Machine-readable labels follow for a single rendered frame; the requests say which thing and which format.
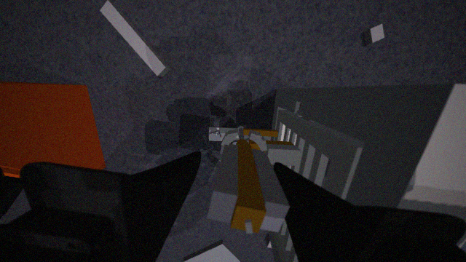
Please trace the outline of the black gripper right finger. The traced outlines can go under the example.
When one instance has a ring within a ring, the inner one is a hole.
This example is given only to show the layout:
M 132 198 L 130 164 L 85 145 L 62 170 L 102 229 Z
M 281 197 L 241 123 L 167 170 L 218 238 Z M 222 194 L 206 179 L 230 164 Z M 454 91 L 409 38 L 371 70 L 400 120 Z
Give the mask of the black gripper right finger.
M 466 232 L 457 216 L 381 206 L 355 206 L 275 162 L 290 205 L 285 216 L 298 262 L 368 262 L 385 236 L 451 241 Z

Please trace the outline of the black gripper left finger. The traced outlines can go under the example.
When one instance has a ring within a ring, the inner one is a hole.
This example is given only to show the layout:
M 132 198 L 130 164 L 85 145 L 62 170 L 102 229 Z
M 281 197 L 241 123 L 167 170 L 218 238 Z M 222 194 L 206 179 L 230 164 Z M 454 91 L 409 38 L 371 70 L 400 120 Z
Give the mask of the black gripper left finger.
M 129 175 L 50 162 L 20 170 L 35 206 L 105 215 L 114 222 L 120 262 L 155 262 L 196 178 L 201 152 Z

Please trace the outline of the grey rectangular bar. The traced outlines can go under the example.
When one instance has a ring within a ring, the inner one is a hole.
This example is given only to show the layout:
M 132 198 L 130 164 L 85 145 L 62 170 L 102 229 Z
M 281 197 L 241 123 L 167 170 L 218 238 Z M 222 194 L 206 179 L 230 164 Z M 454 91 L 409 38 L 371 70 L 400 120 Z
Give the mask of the grey rectangular bar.
M 117 5 L 108 0 L 100 11 L 157 76 L 164 77 L 171 70 Z

